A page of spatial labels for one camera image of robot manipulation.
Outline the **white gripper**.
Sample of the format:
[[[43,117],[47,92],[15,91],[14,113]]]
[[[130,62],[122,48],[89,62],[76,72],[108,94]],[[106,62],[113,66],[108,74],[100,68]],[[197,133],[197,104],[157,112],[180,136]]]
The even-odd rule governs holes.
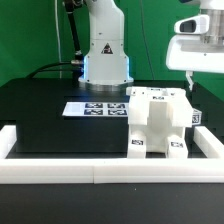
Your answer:
[[[169,42],[166,65],[186,71],[189,90],[193,72],[224,73],[224,13],[205,13],[179,20]]]

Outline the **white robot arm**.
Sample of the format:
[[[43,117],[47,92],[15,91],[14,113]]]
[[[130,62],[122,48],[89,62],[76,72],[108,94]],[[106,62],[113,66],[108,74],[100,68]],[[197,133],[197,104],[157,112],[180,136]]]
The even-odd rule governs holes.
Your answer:
[[[179,0],[197,5],[198,15],[179,20],[169,42],[166,66],[182,70],[193,85],[195,72],[224,73],[224,0]],[[63,0],[81,66],[78,82],[96,90],[115,91],[133,83],[129,58],[124,52],[124,14],[114,0]],[[75,9],[86,6],[90,19],[90,50],[84,55],[73,17]]]

